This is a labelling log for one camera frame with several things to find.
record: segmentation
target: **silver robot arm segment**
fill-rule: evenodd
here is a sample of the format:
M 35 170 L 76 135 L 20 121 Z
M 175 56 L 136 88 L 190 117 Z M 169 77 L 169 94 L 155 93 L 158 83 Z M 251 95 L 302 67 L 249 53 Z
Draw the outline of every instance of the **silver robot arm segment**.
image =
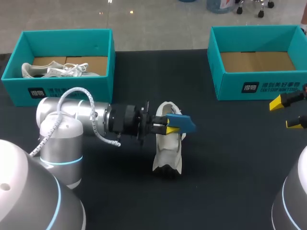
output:
M 59 98 L 47 97 L 41 100 L 36 110 L 36 122 L 40 127 L 45 118 L 52 112 L 56 112 Z M 85 135 L 94 135 L 92 120 L 91 120 L 91 106 L 89 101 L 77 99 L 65 99 L 62 107 L 62 112 L 71 118 L 81 121 L 83 125 L 83 133 Z M 96 121 L 98 132 L 103 136 L 108 132 L 108 120 L 112 107 L 109 103 L 95 102 Z

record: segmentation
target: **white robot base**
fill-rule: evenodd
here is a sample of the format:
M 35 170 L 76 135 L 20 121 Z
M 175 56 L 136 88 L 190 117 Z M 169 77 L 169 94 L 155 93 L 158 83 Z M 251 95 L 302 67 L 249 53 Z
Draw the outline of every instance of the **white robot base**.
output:
M 84 230 L 81 201 L 18 146 L 0 140 L 0 229 Z

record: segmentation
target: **tiled floor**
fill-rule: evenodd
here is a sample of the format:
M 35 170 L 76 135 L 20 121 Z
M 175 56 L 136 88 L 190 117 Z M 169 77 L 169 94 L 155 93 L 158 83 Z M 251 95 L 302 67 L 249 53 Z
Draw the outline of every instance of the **tiled floor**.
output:
M 112 28 L 117 51 L 206 48 L 213 25 L 299 24 L 306 0 L 274 0 L 262 19 L 254 2 L 246 3 L 242 15 L 211 13 L 206 0 L 0 2 L 0 53 L 7 53 L 22 30 L 72 28 Z

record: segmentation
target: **sneaker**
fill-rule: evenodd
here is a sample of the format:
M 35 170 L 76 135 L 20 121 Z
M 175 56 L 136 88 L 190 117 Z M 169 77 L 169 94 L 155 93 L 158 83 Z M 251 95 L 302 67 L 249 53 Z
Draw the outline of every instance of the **sneaker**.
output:
M 61 65 L 55 61 L 52 61 L 46 66 L 32 66 L 29 63 L 23 63 L 21 71 L 23 78 L 99 76 L 96 73 L 86 72 L 87 67 L 87 63 L 83 63 L 81 65 L 66 63 L 65 65 Z
M 165 116 L 166 114 L 181 114 L 180 109 L 172 102 L 162 103 L 156 115 Z M 156 156 L 153 163 L 153 171 L 167 174 L 173 177 L 181 174 L 182 158 L 181 158 L 181 141 L 186 134 L 172 133 L 169 135 L 156 134 Z

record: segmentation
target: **teal box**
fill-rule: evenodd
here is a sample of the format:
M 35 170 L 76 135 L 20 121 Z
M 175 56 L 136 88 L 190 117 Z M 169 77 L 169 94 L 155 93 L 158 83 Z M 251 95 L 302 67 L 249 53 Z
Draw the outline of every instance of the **teal box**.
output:
M 34 57 L 105 56 L 105 76 L 24 79 L 21 66 L 32 64 Z M 115 69 L 115 50 L 112 30 L 80 29 L 24 31 L 21 33 L 1 78 L 15 106 L 35 106 L 41 98 L 60 96 L 65 89 L 84 87 L 95 101 L 111 102 Z M 87 99 L 75 93 L 73 98 Z
M 221 52 L 287 52 L 291 71 L 226 72 Z M 208 60 L 218 100 L 269 100 L 307 83 L 307 39 L 297 25 L 211 28 Z

